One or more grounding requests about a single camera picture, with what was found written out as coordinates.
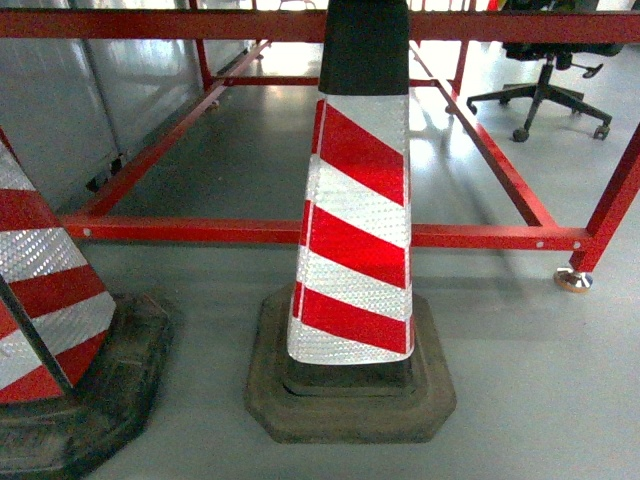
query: red metal frame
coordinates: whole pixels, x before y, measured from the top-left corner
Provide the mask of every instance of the red metal frame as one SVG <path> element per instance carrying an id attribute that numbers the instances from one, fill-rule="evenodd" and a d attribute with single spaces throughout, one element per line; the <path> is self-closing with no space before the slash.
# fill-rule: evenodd
<path id="1" fill-rule="evenodd" d="M 242 73 L 249 64 L 258 58 L 270 42 L 256 45 L 246 55 L 243 55 L 230 69 L 229 75 Z M 195 107 L 183 115 L 178 123 L 167 132 L 158 143 L 150 145 L 136 158 L 129 162 L 111 181 L 104 185 L 98 193 L 84 205 L 78 213 L 91 215 L 106 215 L 140 180 L 160 157 L 185 134 L 187 129 L 195 123 L 207 108 L 227 89 L 224 80 L 216 81 L 204 95 L 196 102 Z"/>
<path id="2" fill-rule="evenodd" d="M 410 12 L 412 40 L 640 43 L 635 12 Z M 326 12 L 0 9 L 0 38 L 324 42 Z"/>
<path id="3" fill-rule="evenodd" d="M 193 11 L 198 10 L 198 0 L 189 0 L 189 8 Z M 207 62 L 207 50 L 204 46 L 204 40 L 196 39 L 196 51 L 198 52 L 198 64 L 200 65 L 200 76 L 202 77 L 202 88 L 208 90 L 213 85 L 211 71 Z"/>
<path id="4" fill-rule="evenodd" d="M 451 81 L 412 80 L 436 86 L 505 188 L 528 226 L 413 225 L 416 247 L 563 250 L 572 266 L 592 271 L 640 189 L 640 126 L 624 153 L 586 228 L 558 226 L 511 162 L 458 101 L 468 41 L 640 42 L 640 15 L 633 13 L 558 14 L 411 12 L 411 38 L 462 40 Z M 12 38 L 187 38 L 322 42 L 324 12 L 0 10 L 0 37 Z M 78 213 L 61 217 L 76 238 L 126 241 L 183 241 L 296 244 L 300 222 L 108 216 L 108 212 L 171 148 L 228 86 L 316 85 L 313 77 L 242 77 L 264 43 L 247 54 L 228 75 L 211 78 L 211 88 L 156 145 L 130 162 Z M 416 60 L 429 70 L 414 49 Z"/>

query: red and white striped traffic cone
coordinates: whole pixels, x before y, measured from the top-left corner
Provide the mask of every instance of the red and white striped traffic cone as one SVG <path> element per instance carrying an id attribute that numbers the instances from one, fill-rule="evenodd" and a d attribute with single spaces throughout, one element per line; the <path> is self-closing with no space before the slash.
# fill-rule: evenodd
<path id="1" fill-rule="evenodd" d="M 115 302 L 4 145 L 0 275 L 55 358 L 57 365 L 47 367 L 59 367 L 57 378 L 76 385 L 104 340 Z M 0 403 L 63 395 L 67 386 L 47 367 L 0 306 Z"/>
<path id="2" fill-rule="evenodd" d="M 318 102 L 289 354 L 404 360 L 413 350 L 408 96 Z"/>
<path id="3" fill-rule="evenodd" d="M 424 442 L 455 408 L 412 295 L 408 44 L 404 0 L 331 0 L 296 284 L 263 302 L 245 391 L 280 442 Z"/>
<path id="4" fill-rule="evenodd" d="M 4 141 L 0 478 L 76 478 L 140 433 L 170 324 L 146 298 L 114 301 Z"/>

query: black office chair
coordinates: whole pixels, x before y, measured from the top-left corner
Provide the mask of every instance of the black office chair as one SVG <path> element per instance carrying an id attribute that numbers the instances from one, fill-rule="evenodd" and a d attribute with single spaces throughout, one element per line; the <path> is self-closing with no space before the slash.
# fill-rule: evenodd
<path id="1" fill-rule="evenodd" d="M 574 10 L 574 0 L 508 0 L 505 10 Z M 583 93 L 568 90 L 566 88 L 550 85 L 551 74 L 555 68 L 557 70 L 567 70 L 570 67 L 582 68 L 585 73 L 583 78 L 593 78 L 602 68 L 602 64 L 597 67 L 587 67 L 573 63 L 573 54 L 579 52 L 594 53 L 605 57 L 617 55 L 622 50 L 623 45 L 618 44 L 587 44 L 587 43 L 505 43 L 502 47 L 506 50 L 507 58 L 513 58 L 521 62 L 545 59 L 540 77 L 537 83 L 505 85 L 503 90 L 483 95 L 474 95 L 467 99 L 467 106 L 475 114 L 477 107 L 473 102 L 484 100 L 499 100 L 500 105 L 506 105 L 513 98 L 529 97 L 533 99 L 527 120 L 522 128 L 513 131 L 513 140 L 524 142 L 529 138 L 529 129 L 536 116 L 538 107 L 543 100 L 564 105 L 571 109 L 572 113 L 585 113 L 589 116 L 602 120 L 602 125 L 596 128 L 593 138 L 604 140 L 609 134 L 609 124 L 611 115 L 599 110 L 582 101 Z"/>

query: cone base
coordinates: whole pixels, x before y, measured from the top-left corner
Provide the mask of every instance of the cone base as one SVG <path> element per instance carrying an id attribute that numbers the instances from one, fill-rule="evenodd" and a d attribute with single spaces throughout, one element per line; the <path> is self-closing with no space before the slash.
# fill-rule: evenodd
<path id="1" fill-rule="evenodd" d="M 0 406 L 0 479 L 75 479 L 139 435 L 172 338 L 167 314 L 146 297 L 116 298 L 107 338 L 62 397 Z"/>
<path id="2" fill-rule="evenodd" d="M 245 406 L 281 443 L 422 443 L 456 405 L 429 305 L 414 295 L 415 350 L 393 364 L 329 367 L 287 353 L 293 287 L 265 299 Z"/>

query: gray floor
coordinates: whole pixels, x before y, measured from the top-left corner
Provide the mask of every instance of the gray floor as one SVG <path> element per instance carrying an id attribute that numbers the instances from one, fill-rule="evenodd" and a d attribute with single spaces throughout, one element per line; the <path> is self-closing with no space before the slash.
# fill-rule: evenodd
<path id="1" fill-rule="evenodd" d="M 317 71 L 317 49 L 289 48 L 267 52 L 265 74 Z M 447 48 L 426 51 L 452 68 Z M 595 120 L 543 104 L 530 140 L 516 144 L 511 131 L 529 102 L 479 105 L 566 225 L 586 222 L 637 125 L 640 50 L 605 62 L 590 81 L 556 75 L 614 116 L 604 142 L 591 138 Z M 463 93 L 532 80 L 538 69 L 506 60 L 498 44 L 474 44 Z M 299 218 L 315 97 L 304 87 L 229 90 L 116 212 Z M 522 224 L 444 106 L 434 89 L 412 93 L 415 220 Z M 431 304 L 458 406 L 432 442 L 404 446 L 279 445 L 244 411 L 259 305 L 293 281 L 295 248 L 86 244 L 113 292 L 150 292 L 178 324 L 147 430 L 89 478 L 640 479 L 639 224 L 636 202 L 587 295 L 551 280 L 568 253 L 415 250 L 414 288 Z"/>

